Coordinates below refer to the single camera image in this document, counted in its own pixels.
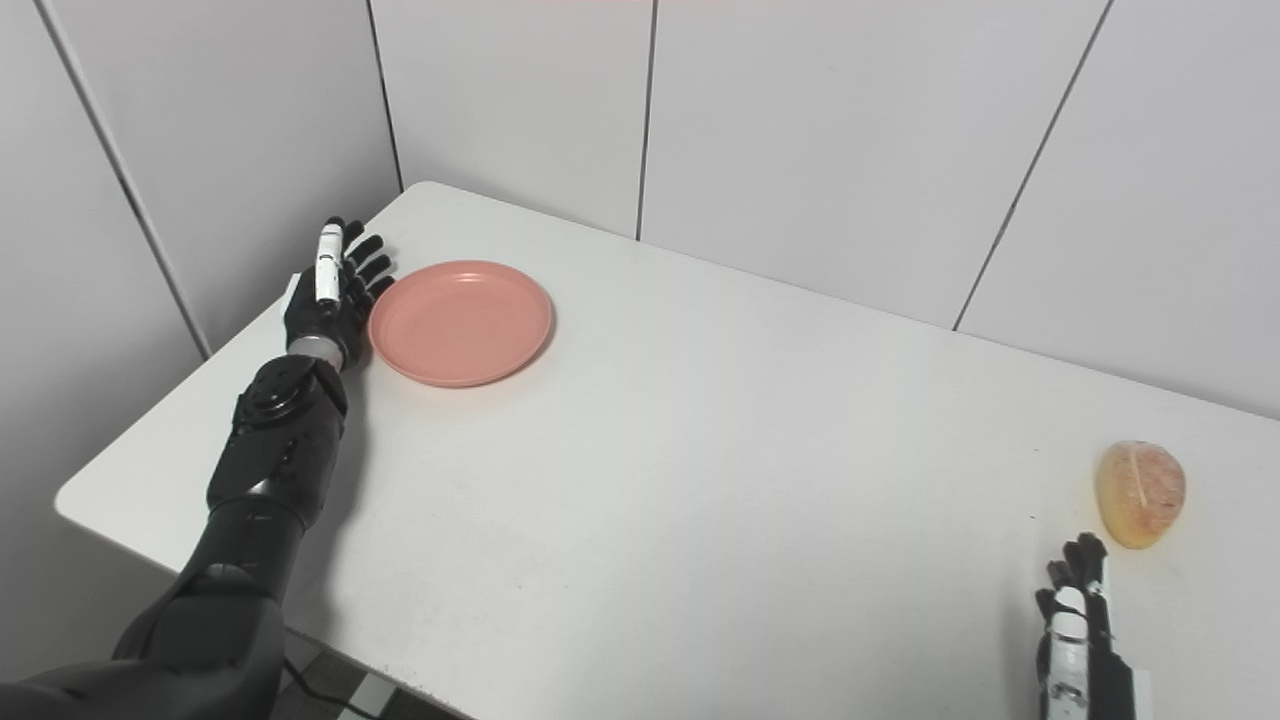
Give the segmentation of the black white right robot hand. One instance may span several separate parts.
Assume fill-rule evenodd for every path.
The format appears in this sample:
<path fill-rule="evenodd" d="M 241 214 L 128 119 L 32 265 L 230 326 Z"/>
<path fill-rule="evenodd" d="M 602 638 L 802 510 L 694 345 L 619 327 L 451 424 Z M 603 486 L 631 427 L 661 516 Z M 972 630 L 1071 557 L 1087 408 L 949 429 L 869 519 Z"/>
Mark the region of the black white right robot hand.
<path fill-rule="evenodd" d="M 1036 651 L 1039 719 L 1152 719 L 1149 678 L 1117 652 L 1108 551 L 1094 533 L 1062 546 L 1036 592 L 1043 634 Z"/>

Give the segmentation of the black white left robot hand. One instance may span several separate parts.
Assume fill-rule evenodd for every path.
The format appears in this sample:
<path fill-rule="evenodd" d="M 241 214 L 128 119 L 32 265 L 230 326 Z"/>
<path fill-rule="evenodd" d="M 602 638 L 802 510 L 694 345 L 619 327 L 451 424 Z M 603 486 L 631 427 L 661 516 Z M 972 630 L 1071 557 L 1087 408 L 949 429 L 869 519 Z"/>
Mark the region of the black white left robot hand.
<path fill-rule="evenodd" d="M 338 372 L 369 355 L 369 323 L 378 300 L 396 283 L 379 234 L 360 220 L 330 217 L 314 264 L 291 279 L 283 309 L 288 354 L 323 359 Z"/>

